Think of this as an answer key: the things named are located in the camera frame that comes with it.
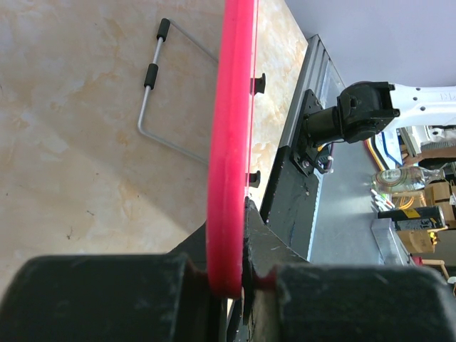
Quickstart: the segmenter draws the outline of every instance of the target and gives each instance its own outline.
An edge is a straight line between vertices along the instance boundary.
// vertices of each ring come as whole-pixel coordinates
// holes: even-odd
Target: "clear bottle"
[[[421,190],[433,180],[444,179],[443,170],[428,170],[419,166],[380,171],[372,176],[374,190],[382,194]]]

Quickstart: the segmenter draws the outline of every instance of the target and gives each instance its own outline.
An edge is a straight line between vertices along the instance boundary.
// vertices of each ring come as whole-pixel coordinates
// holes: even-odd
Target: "white wall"
[[[456,85],[454,0],[286,2],[307,38],[320,35],[346,85]]]

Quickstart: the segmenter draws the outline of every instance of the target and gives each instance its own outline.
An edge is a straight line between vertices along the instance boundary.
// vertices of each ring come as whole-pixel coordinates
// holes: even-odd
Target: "black rubber sleeve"
[[[153,89],[155,86],[155,80],[157,79],[158,65],[155,63],[149,64],[147,73],[145,74],[144,87],[150,86]]]
[[[158,28],[157,32],[157,40],[162,38],[163,41],[166,41],[166,36],[168,35],[168,31],[170,30],[171,21],[169,19],[163,18],[160,22],[160,27]]]

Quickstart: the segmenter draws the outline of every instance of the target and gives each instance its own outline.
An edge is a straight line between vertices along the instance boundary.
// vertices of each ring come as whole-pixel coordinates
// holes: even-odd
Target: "gray floor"
[[[377,172],[363,143],[337,144],[334,173],[323,180],[310,253],[315,264],[378,264],[380,252],[371,223],[375,219],[370,194]]]

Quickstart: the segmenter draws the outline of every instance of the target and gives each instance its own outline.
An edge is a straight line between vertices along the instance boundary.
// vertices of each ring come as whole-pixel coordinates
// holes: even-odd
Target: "marble surface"
[[[217,54],[223,1],[0,3],[0,292],[31,257],[166,252],[205,217],[207,167],[135,126],[160,19]],[[266,187],[306,41],[261,0],[252,170]],[[147,128],[207,156],[217,65],[173,27]]]

